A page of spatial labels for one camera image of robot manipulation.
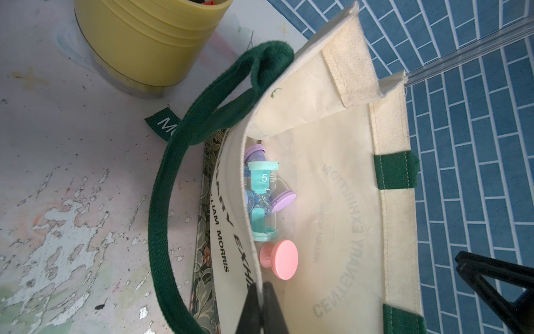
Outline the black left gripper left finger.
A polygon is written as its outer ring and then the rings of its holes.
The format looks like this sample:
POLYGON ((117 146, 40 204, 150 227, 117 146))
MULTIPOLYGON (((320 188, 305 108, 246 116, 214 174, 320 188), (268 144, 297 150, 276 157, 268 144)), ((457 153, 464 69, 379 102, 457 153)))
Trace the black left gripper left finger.
POLYGON ((259 305, 257 285, 253 283, 248 290, 236 334, 260 334, 260 331, 261 308, 259 305))

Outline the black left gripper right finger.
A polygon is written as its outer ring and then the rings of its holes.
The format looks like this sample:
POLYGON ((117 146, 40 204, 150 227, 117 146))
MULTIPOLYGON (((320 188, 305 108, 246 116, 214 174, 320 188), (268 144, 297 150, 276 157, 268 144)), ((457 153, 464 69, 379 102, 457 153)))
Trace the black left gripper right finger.
POLYGON ((261 307, 263 333, 289 334, 275 289, 272 283, 263 284, 263 306, 261 307))

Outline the large pink hourglass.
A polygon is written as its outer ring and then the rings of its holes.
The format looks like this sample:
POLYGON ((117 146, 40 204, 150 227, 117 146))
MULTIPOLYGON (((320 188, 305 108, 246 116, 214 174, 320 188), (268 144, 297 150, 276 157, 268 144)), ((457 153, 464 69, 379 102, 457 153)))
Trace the large pink hourglass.
POLYGON ((272 272, 281 280, 291 279, 298 268, 298 249, 290 240, 278 243, 264 243, 259 251, 259 262, 265 269, 272 272))

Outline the green hourglass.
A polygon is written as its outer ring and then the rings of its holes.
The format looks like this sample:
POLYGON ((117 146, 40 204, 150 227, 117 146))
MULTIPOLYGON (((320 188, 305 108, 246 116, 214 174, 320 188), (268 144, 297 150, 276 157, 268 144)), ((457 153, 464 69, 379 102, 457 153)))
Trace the green hourglass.
POLYGON ((278 237, 276 213, 271 212, 266 201, 256 195, 256 206, 250 212, 252 236, 255 242, 270 242, 278 237))

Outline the cream canvas tote bag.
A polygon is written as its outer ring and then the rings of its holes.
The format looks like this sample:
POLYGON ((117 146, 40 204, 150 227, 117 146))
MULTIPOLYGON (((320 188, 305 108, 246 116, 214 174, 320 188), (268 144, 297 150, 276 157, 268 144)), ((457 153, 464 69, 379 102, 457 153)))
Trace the cream canvas tote bag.
POLYGON ((273 284, 289 333, 425 333, 406 75, 378 79, 358 4, 299 51, 283 42, 245 52, 194 101, 168 140, 154 183, 148 249, 154 290, 174 333, 202 333, 180 299, 168 253, 168 211, 189 147, 224 131, 209 195, 211 265, 221 333, 236 333, 250 286, 273 284), (245 151, 280 164, 296 200, 278 216, 298 249, 294 276, 259 262, 246 210, 245 151))

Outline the purple hourglass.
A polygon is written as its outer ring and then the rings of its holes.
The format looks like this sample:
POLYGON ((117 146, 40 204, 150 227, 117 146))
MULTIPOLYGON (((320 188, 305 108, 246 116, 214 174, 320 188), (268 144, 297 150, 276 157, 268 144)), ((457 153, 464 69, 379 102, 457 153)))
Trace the purple hourglass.
POLYGON ((250 189, 267 202, 271 212, 279 212, 293 203, 296 193, 278 176, 280 164, 267 160, 262 144, 247 148, 244 159, 250 172, 250 189))

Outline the blue hourglass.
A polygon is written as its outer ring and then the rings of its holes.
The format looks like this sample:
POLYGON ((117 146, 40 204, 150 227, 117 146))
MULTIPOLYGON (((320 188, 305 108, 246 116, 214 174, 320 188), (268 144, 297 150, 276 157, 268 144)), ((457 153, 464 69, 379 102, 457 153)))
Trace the blue hourglass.
POLYGON ((246 189, 246 210, 247 212, 251 212, 256 206, 256 195, 254 192, 250 189, 246 189))

